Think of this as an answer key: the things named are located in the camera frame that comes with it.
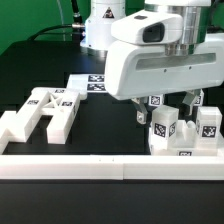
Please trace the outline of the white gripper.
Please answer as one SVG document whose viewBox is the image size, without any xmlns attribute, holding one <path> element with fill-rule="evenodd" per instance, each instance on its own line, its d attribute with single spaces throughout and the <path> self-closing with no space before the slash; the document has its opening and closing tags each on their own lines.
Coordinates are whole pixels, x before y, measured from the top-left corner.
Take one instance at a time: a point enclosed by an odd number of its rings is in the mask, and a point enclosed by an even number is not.
<svg viewBox="0 0 224 224">
<path fill-rule="evenodd" d="M 168 54 L 182 34 L 183 17 L 165 12 L 141 10 L 111 26 L 116 41 L 107 53 L 105 88 L 119 100 L 134 98 L 142 125 L 147 96 L 187 91 L 182 107 L 190 116 L 200 89 L 224 83 L 224 33 L 208 34 L 190 55 Z"/>
</svg>

